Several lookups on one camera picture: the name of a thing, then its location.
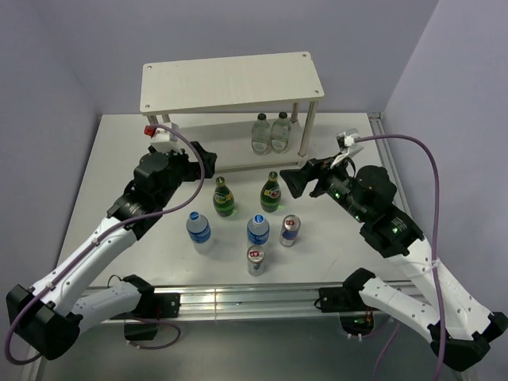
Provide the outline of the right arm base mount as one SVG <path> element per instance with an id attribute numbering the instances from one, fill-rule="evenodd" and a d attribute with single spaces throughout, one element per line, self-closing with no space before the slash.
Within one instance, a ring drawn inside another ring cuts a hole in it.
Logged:
<path id="1" fill-rule="evenodd" d="M 347 337 L 363 338 L 374 331 L 374 310 L 348 288 L 319 288 L 314 307 L 323 314 L 338 314 L 341 328 Z"/>

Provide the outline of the silver energy drink can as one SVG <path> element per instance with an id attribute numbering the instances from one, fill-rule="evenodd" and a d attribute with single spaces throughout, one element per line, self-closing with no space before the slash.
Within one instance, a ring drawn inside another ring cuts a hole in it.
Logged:
<path id="1" fill-rule="evenodd" d="M 252 245 L 247 251 L 248 273 L 259 276 L 264 273 L 265 251 L 262 246 Z"/>

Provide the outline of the Red Bull can blue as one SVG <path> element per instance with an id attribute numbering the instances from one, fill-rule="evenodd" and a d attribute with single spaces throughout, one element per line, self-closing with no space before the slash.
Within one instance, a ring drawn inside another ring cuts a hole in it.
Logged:
<path id="1" fill-rule="evenodd" d="M 294 214 L 287 215 L 282 222 L 279 242 L 286 247 L 290 247 L 295 243 L 301 228 L 301 220 Z"/>

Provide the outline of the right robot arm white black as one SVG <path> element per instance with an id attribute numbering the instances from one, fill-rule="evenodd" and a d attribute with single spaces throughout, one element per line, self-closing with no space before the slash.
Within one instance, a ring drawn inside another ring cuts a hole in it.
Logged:
<path id="1" fill-rule="evenodd" d="M 437 259 L 418 225 L 394 203 L 396 186 L 384 167 L 368 165 L 348 173 L 350 159 L 309 160 L 300 169 L 279 174 L 291 196 L 317 184 L 310 197 L 327 194 L 357 222 L 360 235 L 382 258 L 399 269 L 425 302 L 359 268 L 344 282 L 344 302 L 354 310 L 381 310 L 424 337 L 437 356 L 455 371 L 466 371 L 489 352 L 490 343 L 507 329 L 507 317 L 477 302 Z"/>

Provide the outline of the green Perrier bottle yellow label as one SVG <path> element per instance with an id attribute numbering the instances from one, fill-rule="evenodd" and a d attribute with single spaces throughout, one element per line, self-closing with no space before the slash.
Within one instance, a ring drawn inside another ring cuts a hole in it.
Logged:
<path id="1" fill-rule="evenodd" d="M 233 193 L 227 187 L 225 179 L 222 176 L 216 178 L 213 203 L 215 211 L 221 217 L 228 217 L 234 211 L 235 202 Z"/>

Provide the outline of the Pocari Sweat bottle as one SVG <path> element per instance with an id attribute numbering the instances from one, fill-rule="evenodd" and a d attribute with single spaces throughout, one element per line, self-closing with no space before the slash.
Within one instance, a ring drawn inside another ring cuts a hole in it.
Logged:
<path id="1" fill-rule="evenodd" d="M 265 246 L 270 235 L 270 225 L 263 214 L 255 214 L 247 224 L 247 244 Z"/>
<path id="2" fill-rule="evenodd" d="M 203 254 L 213 247 L 212 231 L 206 216 L 197 211 L 191 212 L 186 222 L 186 229 L 197 252 Z"/>

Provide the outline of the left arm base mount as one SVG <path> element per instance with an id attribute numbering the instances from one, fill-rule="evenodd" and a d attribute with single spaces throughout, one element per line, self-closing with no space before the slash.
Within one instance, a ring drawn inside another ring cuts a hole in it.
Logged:
<path id="1" fill-rule="evenodd" d="M 138 306 L 124 316 L 133 320 L 134 318 L 155 319 L 176 318 L 179 312 L 180 294 L 150 294 L 142 296 Z M 124 337 L 127 341 L 151 341 L 156 337 L 159 326 L 155 323 L 125 323 Z"/>

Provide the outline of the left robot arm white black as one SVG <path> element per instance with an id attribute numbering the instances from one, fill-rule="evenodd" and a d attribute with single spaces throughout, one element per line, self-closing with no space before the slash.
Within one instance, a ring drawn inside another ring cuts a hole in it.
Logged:
<path id="1" fill-rule="evenodd" d="M 197 141 L 188 143 L 196 160 L 185 151 L 158 152 L 151 147 L 133 171 L 123 194 L 107 210 L 99 226 L 63 263 L 31 287 L 15 286 L 6 296 L 10 329 L 4 354 L 14 365 L 25 365 L 10 352 L 18 335 L 39 356 L 62 356 L 89 328 L 121 314 L 151 317 L 157 298 L 153 286 L 137 275 L 119 285 L 83 297 L 91 282 L 121 253 L 168 213 L 166 205 L 184 182 L 203 183 L 215 173 L 217 154 Z"/>

